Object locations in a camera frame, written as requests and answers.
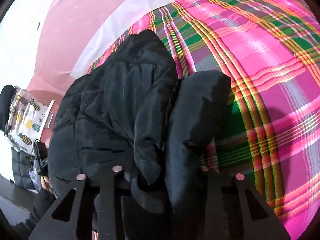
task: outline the black puffer jacket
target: black puffer jacket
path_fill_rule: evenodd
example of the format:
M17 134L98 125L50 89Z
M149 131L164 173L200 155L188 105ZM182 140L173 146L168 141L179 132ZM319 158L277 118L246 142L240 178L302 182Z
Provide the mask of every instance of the black puffer jacket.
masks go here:
M206 195L200 156L219 130L230 78L218 71L200 72L179 87L174 60L149 30L129 36L101 67L76 80L61 102L49 146L55 193L77 174L93 176L123 158L132 160L123 165L130 174L134 159L145 185L166 187L173 212L167 228L183 230L187 212L192 226L183 238L195 239ZM168 238L160 237L165 230L159 229L167 217L158 217L156 231L146 224L149 215L142 218L139 205L128 206L130 240Z

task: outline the white fabric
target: white fabric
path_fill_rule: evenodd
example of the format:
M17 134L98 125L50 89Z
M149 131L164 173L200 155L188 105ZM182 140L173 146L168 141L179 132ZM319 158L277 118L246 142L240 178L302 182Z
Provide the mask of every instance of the white fabric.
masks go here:
M92 37L73 67L71 76L79 78L89 66L118 39L131 25L154 9L174 0L125 0L103 23Z
M21 87L29 85L35 69L40 33L52 1L15 0L1 21L0 89L11 83ZM13 180L11 147L4 136L0 136L0 147L0 174Z
M16 151L33 153L33 144L43 125L48 107L38 102L28 91L17 87L10 106L8 141Z

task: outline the plaid bedsheet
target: plaid bedsheet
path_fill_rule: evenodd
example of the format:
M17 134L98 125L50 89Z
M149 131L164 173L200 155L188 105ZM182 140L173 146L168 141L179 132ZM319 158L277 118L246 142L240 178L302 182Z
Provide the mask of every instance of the plaid bedsheet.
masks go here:
M229 118L203 164L241 172L292 239L320 206L320 26L304 0L175 0L132 25L153 30L179 78L217 69L232 78Z

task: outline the white sheet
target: white sheet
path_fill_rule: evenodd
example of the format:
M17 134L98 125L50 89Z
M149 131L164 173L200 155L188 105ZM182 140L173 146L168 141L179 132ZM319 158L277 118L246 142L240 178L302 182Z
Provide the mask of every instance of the white sheet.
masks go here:
M7 84L22 88L29 85L35 69L43 22L52 2L15 0L0 23L0 89ZM0 174L13 180L11 148L2 134L0 148Z
M92 37L72 69L71 76L83 76L95 62L131 25L154 9L174 0L126 0L103 23Z

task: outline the pineapple print fabric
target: pineapple print fabric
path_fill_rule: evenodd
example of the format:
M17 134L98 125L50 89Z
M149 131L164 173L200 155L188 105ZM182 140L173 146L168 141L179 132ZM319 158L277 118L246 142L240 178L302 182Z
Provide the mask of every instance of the pineapple print fabric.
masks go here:
M28 91L16 87L17 94L10 106L8 136L15 150L34 155L33 143L38 137L48 107L38 102Z

